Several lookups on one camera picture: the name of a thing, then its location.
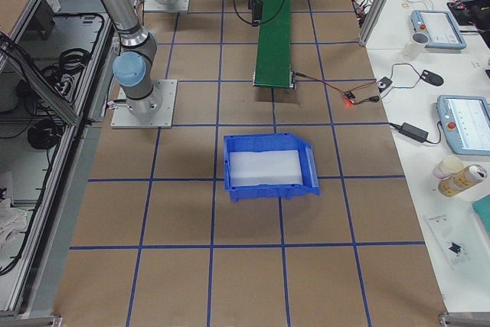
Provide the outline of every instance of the blue joint cap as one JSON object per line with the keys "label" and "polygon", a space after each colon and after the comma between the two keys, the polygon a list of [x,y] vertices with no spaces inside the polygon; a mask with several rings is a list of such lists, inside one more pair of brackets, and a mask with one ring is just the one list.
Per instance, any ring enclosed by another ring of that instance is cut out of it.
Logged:
{"label": "blue joint cap", "polygon": [[122,86],[134,87],[145,77],[146,64],[141,55],[127,51],[114,60],[113,73]]}

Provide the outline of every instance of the spray can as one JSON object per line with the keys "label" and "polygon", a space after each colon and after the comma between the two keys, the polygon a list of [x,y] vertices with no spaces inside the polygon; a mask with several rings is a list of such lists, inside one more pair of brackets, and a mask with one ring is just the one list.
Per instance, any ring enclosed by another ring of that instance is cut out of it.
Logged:
{"label": "spray can", "polygon": [[439,191],[446,197],[453,197],[478,183],[487,177],[487,171],[480,165],[466,166],[439,183]]}

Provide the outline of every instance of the white cup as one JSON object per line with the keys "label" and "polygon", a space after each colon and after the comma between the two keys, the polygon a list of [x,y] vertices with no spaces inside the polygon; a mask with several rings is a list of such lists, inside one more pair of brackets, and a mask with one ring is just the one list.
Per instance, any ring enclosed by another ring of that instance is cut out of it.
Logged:
{"label": "white cup", "polygon": [[415,32],[407,42],[401,54],[405,59],[415,59],[429,42],[429,37],[422,32]]}
{"label": "white cup", "polygon": [[434,176],[439,179],[447,178],[448,176],[460,172],[465,166],[462,161],[456,156],[446,156],[432,171]]}

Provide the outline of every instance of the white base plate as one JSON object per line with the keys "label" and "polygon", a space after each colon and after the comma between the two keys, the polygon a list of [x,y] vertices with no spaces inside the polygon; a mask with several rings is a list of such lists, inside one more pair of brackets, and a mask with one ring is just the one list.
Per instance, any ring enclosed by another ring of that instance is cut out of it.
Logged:
{"label": "white base plate", "polygon": [[175,13],[179,11],[189,11],[191,0],[177,0],[174,4],[160,4],[155,0],[145,0],[146,13]]}
{"label": "white base plate", "polygon": [[[177,95],[177,80],[155,80],[156,88],[161,89],[163,105],[156,112],[147,116],[134,116],[126,105],[118,105],[114,109],[113,128],[171,128],[174,116],[175,96]],[[119,91],[118,99],[125,99],[123,89]]]}

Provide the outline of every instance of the power adapter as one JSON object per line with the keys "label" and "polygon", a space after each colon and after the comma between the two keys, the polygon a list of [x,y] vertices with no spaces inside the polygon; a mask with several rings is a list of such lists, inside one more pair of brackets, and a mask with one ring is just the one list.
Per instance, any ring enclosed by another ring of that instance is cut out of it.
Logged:
{"label": "power adapter", "polygon": [[401,126],[393,123],[390,123],[390,125],[404,136],[414,139],[420,143],[427,142],[427,137],[429,136],[429,133],[425,130],[421,130],[416,126],[410,125],[409,123],[403,123]]}

